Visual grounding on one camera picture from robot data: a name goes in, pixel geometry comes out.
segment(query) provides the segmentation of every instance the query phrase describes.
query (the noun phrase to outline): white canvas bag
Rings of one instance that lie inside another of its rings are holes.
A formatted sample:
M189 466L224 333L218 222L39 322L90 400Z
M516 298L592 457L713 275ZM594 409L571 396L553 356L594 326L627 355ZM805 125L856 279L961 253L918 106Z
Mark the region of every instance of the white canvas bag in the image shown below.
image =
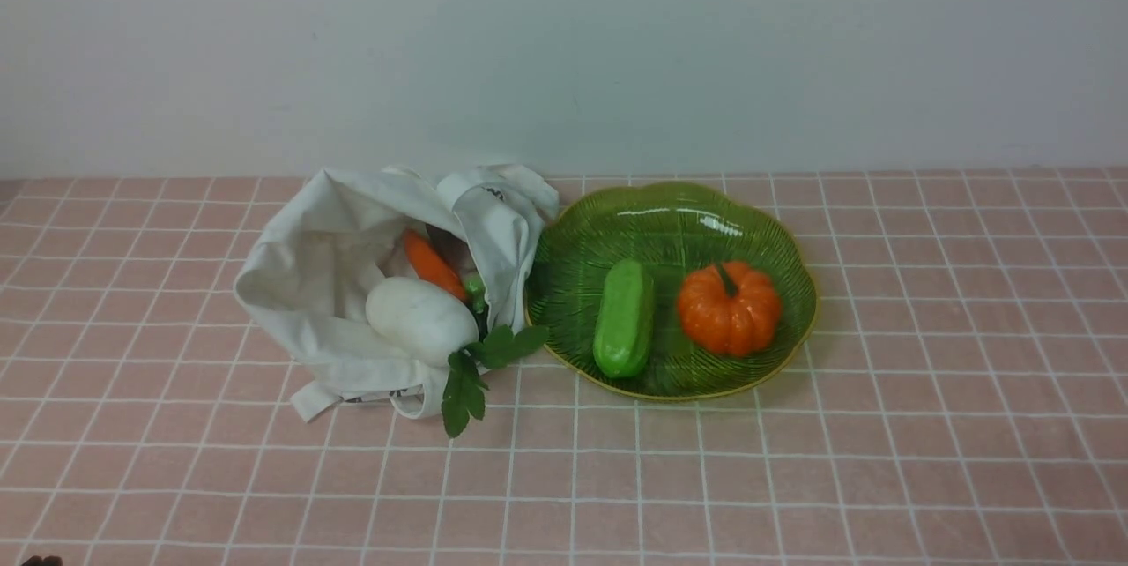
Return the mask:
M323 169L263 229L235 281L250 317L314 374L290 398L306 422L341 401L390 400L407 418L439 414L447 370L413 360L368 324L384 277L411 274L399 237L433 224L466 241L490 304L487 328L525 326L525 280L556 189L520 165L475 168L432 187L415 171Z

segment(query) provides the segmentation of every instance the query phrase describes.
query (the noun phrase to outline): cucumber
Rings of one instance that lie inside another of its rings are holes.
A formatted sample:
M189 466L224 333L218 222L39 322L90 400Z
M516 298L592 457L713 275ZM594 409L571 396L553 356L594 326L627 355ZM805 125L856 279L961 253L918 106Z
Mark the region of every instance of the cucumber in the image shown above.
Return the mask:
M654 280L637 260L620 260L603 281L592 351L608 378L634 377L646 368L654 329Z

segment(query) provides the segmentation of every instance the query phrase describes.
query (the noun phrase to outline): green plate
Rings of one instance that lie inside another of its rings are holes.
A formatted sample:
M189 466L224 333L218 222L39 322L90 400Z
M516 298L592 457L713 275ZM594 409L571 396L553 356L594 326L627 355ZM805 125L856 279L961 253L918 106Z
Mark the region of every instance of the green plate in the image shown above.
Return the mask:
M654 278L656 315L646 369L608 378L592 356L603 277L624 257ZM676 300L688 273L744 260L768 273L783 301L775 341L744 360L717 357L681 333ZM740 392L784 369L814 326L819 297L799 246L775 218L699 184L662 182L582 197L545 229L526 282L529 324L548 326L547 348L613 392L684 401Z

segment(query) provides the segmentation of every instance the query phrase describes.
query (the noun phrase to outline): green leaf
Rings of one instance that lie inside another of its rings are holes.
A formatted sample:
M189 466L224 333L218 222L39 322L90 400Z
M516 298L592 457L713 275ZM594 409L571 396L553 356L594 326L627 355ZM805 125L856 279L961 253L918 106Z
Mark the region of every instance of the green leaf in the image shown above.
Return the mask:
M513 334L510 326L497 326L470 352L481 364L496 370L536 353L547 341L548 329L545 326L528 326L518 334Z
M486 414L486 396L490 389L482 381L474 360L462 350L447 357L450 373L442 390L442 426L451 439L458 437L470 424L470 417L482 421Z

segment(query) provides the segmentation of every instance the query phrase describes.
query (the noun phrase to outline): white radish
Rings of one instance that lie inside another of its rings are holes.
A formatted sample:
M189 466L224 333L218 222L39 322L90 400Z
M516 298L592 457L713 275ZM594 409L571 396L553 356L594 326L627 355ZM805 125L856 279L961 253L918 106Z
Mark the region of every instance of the white radish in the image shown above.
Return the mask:
M431 368L478 341L474 313L428 281L386 277L368 293L364 313L372 329Z

